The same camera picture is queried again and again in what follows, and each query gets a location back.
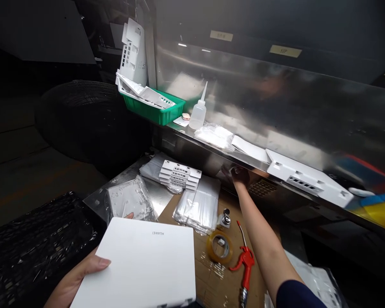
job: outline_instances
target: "navy blue sleeve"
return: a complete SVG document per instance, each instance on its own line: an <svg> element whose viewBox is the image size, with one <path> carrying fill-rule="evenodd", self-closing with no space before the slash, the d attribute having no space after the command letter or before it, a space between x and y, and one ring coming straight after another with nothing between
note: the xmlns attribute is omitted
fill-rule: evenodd
<svg viewBox="0 0 385 308"><path fill-rule="evenodd" d="M326 308L326 306L305 284L287 280L278 289L276 308Z"/></svg>

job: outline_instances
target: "stainless steel table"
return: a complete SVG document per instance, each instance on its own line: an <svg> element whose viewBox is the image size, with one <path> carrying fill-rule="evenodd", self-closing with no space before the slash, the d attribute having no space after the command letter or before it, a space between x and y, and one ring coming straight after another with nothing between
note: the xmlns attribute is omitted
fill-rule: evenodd
<svg viewBox="0 0 385 308"><path fill-rule="evenodd" d="M134 164L125 169L122 173L117 175L111 181L107 182L105 185L100 187L100 189L85 198L84 203L93 211L95 211L95 213L108 224L109 208L105 204L107 188L134 180L136 175L139 174L140 167L148 163L149 161L149 157L141 157ZM169 190L160 183L157 183L153 180L144 177L143 180L145 182L145 185L147 186L148 193L151 197L153 208L156 211L157 216L159 216L174 194L169 192Z"/></svg>
<svg viewBox="0 0 385 308"><path fill-rule="evenodd" d="M269 162L262 162L262 161L259 161L259 160L256 160L244 153L240 153L240 152L227 152L227 151L224 151L224 150L221 150L219 148L217 148L216 146L210 144L210 143L207 143L205 141L202 141L202 140L199 140L199 139L196 139L195 138L195 135L194 135L194 130L192 130L190 127L181 127L179 125L176 125L175 123L173 122L170 122L168 123L166 126L164 127L159 127L161 129L164 129L164 130L170 130L172 133L174 133L176 136L179 136L191 143L194 143L202 148L205 148L206 150L214 153L214 154L217 154L227 160L229 160L230 162L232 163L235 163L241 167L244 167L248 170L251 170L252 172L254 173L257 173L261 176L265 176L265 173L267 173L267 169L268 167L270 166L270 163ZM283 186L299 195L302 195L304 196L305 198L307 198L308 200L311 200L319 205L322 205L332 211L334 211L335 213L338 213L340 214L342 217L345 217L346 219L356 223L357 225L361 226L361 227L364 227L365 229L367 230L372 230L374 232L376 232L377 234L381 234L381 235L385 235L385 228L383 228L382 226L376 224L376 223L373 223L372 221L370 220L367 220L359 215L356 215L354 212L350 211L350 209L353 209L353 208L356 208L358 207L359 205L359 201L361 200L359 197L356 197L354 196L354 198L351 200L351 202L348 204L348 206L346 208L342 208L342 207L339 207L329 201L326 201L322 198L319 198L317 196L314 196L308 192L305 192L291 184L288 184L286 183L285 181L282 181L280 180L279 178L276 178L276 177L273 177L273 176L270 176L269 177L269 180L280 185L280 186Z"/></svg>

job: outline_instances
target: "person's right hand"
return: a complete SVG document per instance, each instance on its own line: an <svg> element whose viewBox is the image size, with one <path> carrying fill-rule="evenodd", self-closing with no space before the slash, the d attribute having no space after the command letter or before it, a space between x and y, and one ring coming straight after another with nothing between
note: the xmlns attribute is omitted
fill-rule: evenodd
<svg viewBox="0 0 385 308"><path fill-rule="evenodd" d="M248 170L242 167L236 167L231 170L232 181L235 188L237 186L247 187L249 184L249 173Z"/></svg>

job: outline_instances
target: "red object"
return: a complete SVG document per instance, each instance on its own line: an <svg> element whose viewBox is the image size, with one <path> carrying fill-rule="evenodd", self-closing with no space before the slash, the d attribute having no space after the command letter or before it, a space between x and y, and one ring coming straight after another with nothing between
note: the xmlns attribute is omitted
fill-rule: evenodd
<svg viewBox="0 0 385 308"><path fill-rule="evenodd" d="M238 259L238 264L235 267L230 267L230 270L236 271L244 263L245 271L244 271L242 287L249 290L249 279L251 277L251 267L255 264L254 254L248 248L248 246L241 246L240 249L242 249L243 252L240 254L240 258Z"/></svg>

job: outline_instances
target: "green plastic basket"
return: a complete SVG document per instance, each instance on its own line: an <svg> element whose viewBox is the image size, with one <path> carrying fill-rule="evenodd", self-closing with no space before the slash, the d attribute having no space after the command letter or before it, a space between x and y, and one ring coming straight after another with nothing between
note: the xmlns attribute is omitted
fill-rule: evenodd
<svg viewBox="0 0 385 308"><path fill-rule="evenodd" d="M175 106L170 107L168 109L158 109L149 106L145 103L142 103L125 94L121 93L121 95L124 96L125 105L127 106L128 110L160 125L167 125L169 122L175 120L176 118L182 115L183 107L185 104L184 100L158 90L155 91L160 93L162 96L165 96L169 100L173 101L175 103Z"/></svg>

